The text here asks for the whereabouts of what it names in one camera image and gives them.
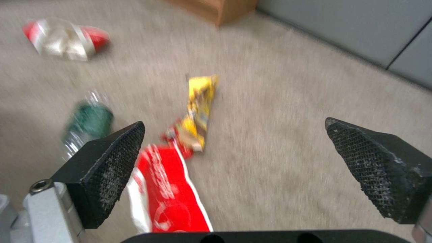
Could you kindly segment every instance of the clear plastic bottle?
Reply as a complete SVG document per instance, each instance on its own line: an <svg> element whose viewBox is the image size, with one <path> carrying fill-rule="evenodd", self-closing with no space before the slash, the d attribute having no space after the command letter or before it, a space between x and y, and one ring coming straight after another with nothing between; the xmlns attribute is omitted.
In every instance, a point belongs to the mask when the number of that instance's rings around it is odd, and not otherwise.
<svg viewBox="0 0 432 243"><path fill-rule="evenodd" d="M109 135L113 120L107 96L97 90L90 90L86 100L77 104L66 127L63 159L68 161L88 141Z"/></svg>

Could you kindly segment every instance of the wooden cabinet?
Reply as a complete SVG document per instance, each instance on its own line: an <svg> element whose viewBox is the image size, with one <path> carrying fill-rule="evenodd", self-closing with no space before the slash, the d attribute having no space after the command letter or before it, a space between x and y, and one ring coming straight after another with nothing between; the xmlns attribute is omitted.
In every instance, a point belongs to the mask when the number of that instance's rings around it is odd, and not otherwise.
<svg viewBox="0 0 432 243"><path fill-rule="evenodd" d="M166 0L217 26L254 11L258 0Z"/></svg>

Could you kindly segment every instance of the yellow snack wrapper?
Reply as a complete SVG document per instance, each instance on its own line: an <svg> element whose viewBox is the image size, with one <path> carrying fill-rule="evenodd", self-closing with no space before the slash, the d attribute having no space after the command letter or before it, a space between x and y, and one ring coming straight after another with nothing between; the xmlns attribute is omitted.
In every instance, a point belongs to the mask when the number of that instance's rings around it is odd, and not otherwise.
<svg viewBox="0 0 432 243"><path fill-rule="evenodd" d="M219 76L193 77L189 79L187 115L169 129L166 137L177 137L179 142L193 151L203 151L211 104Z"/></svg>

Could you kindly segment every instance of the gray wall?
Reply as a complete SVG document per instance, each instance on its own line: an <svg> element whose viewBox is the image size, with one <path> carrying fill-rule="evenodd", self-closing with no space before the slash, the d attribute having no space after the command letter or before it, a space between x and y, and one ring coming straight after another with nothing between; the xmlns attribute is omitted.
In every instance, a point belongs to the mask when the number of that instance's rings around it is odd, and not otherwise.
<svg viewBox="0 0 432 243"><path fill-rule="evenodd" d="M400 54L389 70L432 89L432 22Z"/></svg>
<svg viewBox="0 0 432 243"><path fill-rule="evenodd" d="M432 16L432 0L261 0L258 9L387 68Z"/></svg>

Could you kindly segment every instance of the red and white wrapper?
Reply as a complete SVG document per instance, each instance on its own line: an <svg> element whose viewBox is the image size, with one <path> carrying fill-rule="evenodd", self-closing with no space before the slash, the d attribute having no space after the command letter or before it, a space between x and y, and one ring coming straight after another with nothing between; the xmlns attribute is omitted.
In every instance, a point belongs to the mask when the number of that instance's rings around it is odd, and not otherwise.
<svg viewBox="0 0 432 243"><path fill-rule="evenodd" d="M109 43L107 32L77 26L63 19L40 19L23 27L23 32L39 54L88 61Z"/></svg>
<svg viewBox="0 0 432 243"><path fill-rule="evenodd" d="M138 233L213 231L176 141L148 145L127 184Z"/></svg>

